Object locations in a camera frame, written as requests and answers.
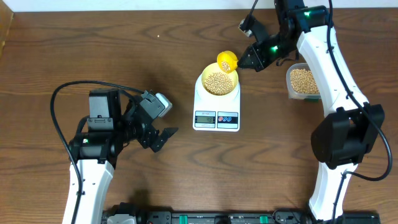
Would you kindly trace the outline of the yellow measuring scoop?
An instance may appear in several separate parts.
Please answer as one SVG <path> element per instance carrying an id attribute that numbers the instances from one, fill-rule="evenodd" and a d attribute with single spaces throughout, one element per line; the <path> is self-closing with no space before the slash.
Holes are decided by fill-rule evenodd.
<path id="1" fill-rule="evenodd" d="M 223 51 L 217 56 L 217 64 L 225 73 L 231 73 L 238 67 L 238 58 L 232 51 Z"/>

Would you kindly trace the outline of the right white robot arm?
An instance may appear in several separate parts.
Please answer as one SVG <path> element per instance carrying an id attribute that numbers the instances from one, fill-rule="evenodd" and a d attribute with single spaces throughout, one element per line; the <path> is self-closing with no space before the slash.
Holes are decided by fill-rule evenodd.
<path id="1" fill-rule="evenodd" d="M 315 190 L 302 223 L 336 223 L 343 219 L 349 180 L 377 138 L 383 138 L 385 114 L 372 105 L 353 80 L 336 39 L 331 6 L 307 7 L 303 1 L 276 1 L 279 32 L 270 35 L 252 14 L 239 24 L 251 44 L 238 60 L 239 68 L 260 72 L 282 64 L 289 53 L 303 57 L 313 74 L 323 103 L 324 120 L 311 135 L 318 160 Z"/>

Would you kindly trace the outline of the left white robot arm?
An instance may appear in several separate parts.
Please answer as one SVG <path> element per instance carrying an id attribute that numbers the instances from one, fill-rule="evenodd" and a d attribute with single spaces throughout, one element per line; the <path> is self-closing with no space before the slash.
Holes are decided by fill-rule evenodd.
<path id="1" fill-rule="evenodd" d="M 129 99 L 125 111 L 121 110 L 122 94 Z M 124 90 L 100 88 L 90 91 L 89 105 L 89 115 L 81 119 L 68 144 L 72 161 L 64 223 L 101 223 L 106 194 L 124 147 L 137 141 L 144 149 L 158 152 L 178 130 L 159 131 L 152 125 L 172 107 L 161 93 L 145 91 L 132 96 Z"/>

